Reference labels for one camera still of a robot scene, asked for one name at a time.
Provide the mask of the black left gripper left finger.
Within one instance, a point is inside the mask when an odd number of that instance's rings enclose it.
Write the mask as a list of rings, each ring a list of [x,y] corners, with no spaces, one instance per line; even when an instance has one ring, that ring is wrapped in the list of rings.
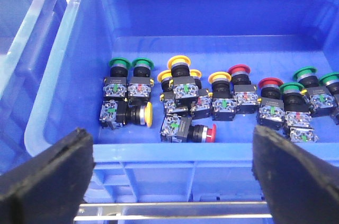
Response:
[[[72,131],[1,175],[1,223],[73,223],[94,166],[92,135]]]

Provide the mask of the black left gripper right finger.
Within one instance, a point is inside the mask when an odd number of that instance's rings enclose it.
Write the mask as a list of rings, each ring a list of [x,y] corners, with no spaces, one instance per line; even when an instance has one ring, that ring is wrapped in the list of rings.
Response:
[[[252,172],[274,223],[338,223],[338,168],[276,131],[253,131]]]

